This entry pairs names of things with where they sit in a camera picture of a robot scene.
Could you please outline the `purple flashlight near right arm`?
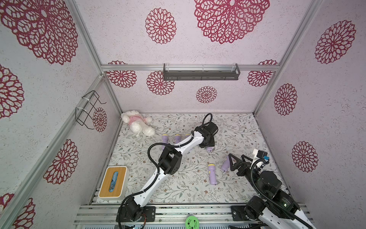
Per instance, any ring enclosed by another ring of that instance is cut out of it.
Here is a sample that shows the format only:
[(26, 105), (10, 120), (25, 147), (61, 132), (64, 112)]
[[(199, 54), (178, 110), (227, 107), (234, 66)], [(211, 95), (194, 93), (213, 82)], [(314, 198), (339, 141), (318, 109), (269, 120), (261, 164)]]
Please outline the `purple flashlight near right arm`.
[(231, 160), (230, 156), (227, 156), (223, 165), (221, 166), (221, 170), (223, 172), (228, 172), (228, 171), (230, 171), (231, 165), (232, 165), (232, 160)]

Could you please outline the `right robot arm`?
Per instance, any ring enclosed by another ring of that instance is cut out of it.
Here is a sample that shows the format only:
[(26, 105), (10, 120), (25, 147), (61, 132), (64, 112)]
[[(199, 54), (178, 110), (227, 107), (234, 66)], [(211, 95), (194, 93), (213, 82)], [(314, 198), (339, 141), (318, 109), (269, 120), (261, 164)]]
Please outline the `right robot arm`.
[(314, 229), (299, 204), (281, 189), (282, 182), (272, 171), (264, 170), (270, 163), (268, 153), (254, 150), (253, 158), (233, 154), (226, 160), (231, 171), (245, 177), (257, 193), (246, 204), (231, 206), (233, 221), (260, 221), (251, 229), (268, 226), (272, 229)]

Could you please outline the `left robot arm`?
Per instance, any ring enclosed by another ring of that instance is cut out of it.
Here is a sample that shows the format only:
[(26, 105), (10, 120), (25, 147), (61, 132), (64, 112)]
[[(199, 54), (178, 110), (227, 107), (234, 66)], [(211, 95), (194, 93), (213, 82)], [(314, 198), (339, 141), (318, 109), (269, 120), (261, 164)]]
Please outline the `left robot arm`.
[[(137, 221), (155, 191), (167, 178), (179, 170), (183, 155), (196, 146), (214, 147), (214, 136), (217, 132), (218, 126), (213, 122), (208, 122), (196, 127), (189, 137), (177, 144), (155, 143), (149, 146), (147, 155), (156, 169), (140, 191), (124, 198), (118, 209), (116, 222), (122, 223), (125, 217), (128, 221)], [(151, 156), (151, 150), (156, 146), (165, 146), (157, 162)]]

